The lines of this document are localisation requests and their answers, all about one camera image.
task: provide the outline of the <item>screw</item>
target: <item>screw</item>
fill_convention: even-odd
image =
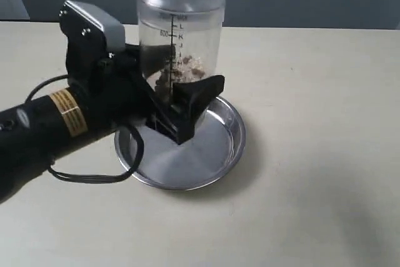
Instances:
[[[82,36],[86,36],[87,34],[90,34],[90,28],[84,28],[83,30],[82,30]]]

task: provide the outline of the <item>round metal dish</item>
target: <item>round metal dish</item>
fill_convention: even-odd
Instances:
[[[218,97],[209,106],[190,141],[178,146],[169,138],[145,127],[144,156],[133,176],[150,186],[175,191],[198,189],[225,176],[239,161],[246,144],[246,130],[236,109]],[[136,152],[129,131],[114,137],[119,161],[128,169]]]

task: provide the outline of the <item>yellow warning label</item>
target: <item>yellow warning label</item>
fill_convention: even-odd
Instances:
[[[67,89],[51,94],[50,98],[63,116],[62,118],[72,137],[76,137],[88,130],[81,108]]]

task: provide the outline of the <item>electrical wire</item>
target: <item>electrical wire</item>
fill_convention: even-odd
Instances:
[[[25,100],[25,103],[32,101],[32,98],[34,95],[41,90],[43,87],[47,86],[48,84],[51,84],[55,81],[60,81],[63,79],[67,79],[69,76],[67,74],[61,75],[61,76],[56,76],[54,78],[50,78],[43,83],[37,85],[28,95],[28,97]],[[63,173],[54,170],[51,165],[47,168],[47,170],[52,174],[55,178],[61,180],[61,181],[67,181],[70,183],[85,183],[85,184],[111,184],[111,183],[118,183],[121,181],[124,181],[128,179],[139,167],[142,159],[143,159],[143,154],[144,154],[144,141],[139,134],[139,131],[129,123],[129,121],[125,121],[122,123],[122,127],[126,128],[130,133],[136,142],[136,155],[133,160],[132,165],[129,167],[129,169],[124,172],[123,174],[120,175],[97,175],[97,174],[69,174],[69,173]]]

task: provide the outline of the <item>stainless steel plate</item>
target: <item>stainless steel plate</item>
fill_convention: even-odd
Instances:
[[[220,97],[210,104],[193,139],[180,146],[145,126],[138,130],[144,140],[144,156],[133,176],[168,190],[187,191],[216,182],[236,165],[246,144],[242,118]],[[116,133],[114,142],[121,164],[128,169],[136,143],[124,129]]]

